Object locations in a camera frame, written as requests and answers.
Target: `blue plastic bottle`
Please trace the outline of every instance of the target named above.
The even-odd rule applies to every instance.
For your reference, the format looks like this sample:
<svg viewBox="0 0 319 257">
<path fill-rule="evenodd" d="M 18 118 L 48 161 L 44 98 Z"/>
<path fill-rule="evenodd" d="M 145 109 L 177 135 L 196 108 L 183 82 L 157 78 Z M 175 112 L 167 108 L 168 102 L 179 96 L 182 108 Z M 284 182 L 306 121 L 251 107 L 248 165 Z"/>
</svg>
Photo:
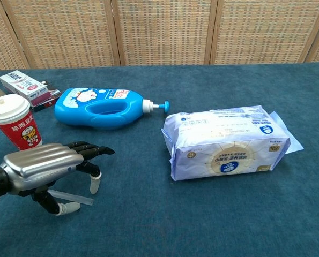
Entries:
<svg viewBox="0 0 319 257">
<path fill-rule="evenodd" d="M 132 123 L 154 108 L 169 111 L 169 102 L 153 104 L 124 89 L 69 88 L 55 105 L 56 118 L 68 125 L 115 128 Z"/>
</svg>

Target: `blue felt surface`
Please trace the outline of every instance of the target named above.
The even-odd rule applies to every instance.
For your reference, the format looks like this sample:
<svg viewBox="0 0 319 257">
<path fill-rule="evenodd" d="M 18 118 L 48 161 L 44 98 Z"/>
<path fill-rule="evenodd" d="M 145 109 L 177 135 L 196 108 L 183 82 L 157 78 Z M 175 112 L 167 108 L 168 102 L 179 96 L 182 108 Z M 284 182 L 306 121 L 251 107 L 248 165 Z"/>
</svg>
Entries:
<svg viewBox="0 0 319 257">
<path fill-rule="evenodd" d="M 319 63 L 24 70 L 59 89 L 124 88 L 170 114 L 262 105 L 304 150 L 271 172 L 174 182 L 161 110 L 120 130 L 70 127 L 34 114 L 44 143 L 111 147 L 93 206 L 48 214 L 31 197 L 0 198 L 0 256 L 319 256 Z M 0 131 L 0 163 L 16 147 Z M 52 188 L 91 197 L 76 172 Z"/>
</svg>

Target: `robotic hand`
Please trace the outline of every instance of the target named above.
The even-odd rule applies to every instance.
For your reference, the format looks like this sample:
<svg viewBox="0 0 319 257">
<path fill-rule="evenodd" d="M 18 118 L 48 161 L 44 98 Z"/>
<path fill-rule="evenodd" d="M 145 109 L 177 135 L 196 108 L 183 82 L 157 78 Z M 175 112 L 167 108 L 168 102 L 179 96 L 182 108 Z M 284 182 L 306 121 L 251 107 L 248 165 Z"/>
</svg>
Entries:
<svg viewBox="0 0 319 257">
<path fill-rule="evenodd" d="M 114 153 L 108 147 L 78 141 L 67 145 L 49 143 L 7 154 L 0 165 L 0 196 L 6 193 L 31 195 L 34 201 L 51 214 L 72 213 L 80 208 L 80 204 L 57 203 L 48 192 L 48 188 L 58 179 L 78 170 L 90 174 L 90 192 L 95 194 L 102 174 L 99 167 L 88 160 L 98 155 Z"/>
</svg>

